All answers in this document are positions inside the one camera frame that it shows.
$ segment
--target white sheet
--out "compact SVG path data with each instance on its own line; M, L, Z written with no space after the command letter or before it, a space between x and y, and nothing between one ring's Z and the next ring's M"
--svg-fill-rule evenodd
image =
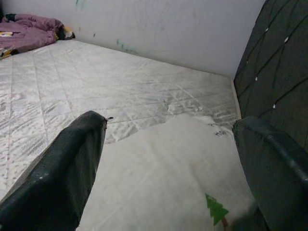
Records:
M205 193L232 224L253 207L232 132L178 115L106 145L77 231L223 230Z
M75 40L0 61L0 198L76 116L113 116L113 143L181 113L236 119L230 79Z

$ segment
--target dark padded headboard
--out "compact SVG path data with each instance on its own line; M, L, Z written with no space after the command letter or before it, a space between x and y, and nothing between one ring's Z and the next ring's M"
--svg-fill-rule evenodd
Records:
M308 152L308 0L267 0L234 80L242 117L257 116Z

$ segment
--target pink blanket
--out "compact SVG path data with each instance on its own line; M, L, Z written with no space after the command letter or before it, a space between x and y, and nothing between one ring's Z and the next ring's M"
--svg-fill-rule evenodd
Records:
M64 25L57 19L30 14L7 14L0 23L0 59L54 43Z

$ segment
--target quilted mattress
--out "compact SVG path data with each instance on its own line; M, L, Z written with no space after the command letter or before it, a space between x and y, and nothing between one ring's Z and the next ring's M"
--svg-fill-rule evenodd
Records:
M231 80L70 40L0 61L0 198L29 163L87 110L105 117L105 143L181 113L236 120Z

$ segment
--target mattress cover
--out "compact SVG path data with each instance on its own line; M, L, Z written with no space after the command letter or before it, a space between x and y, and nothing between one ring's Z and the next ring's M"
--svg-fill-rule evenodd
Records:
M85 111L109 121L105 143L177 114L236 120L231 80L76 40L0 61L0 198Z

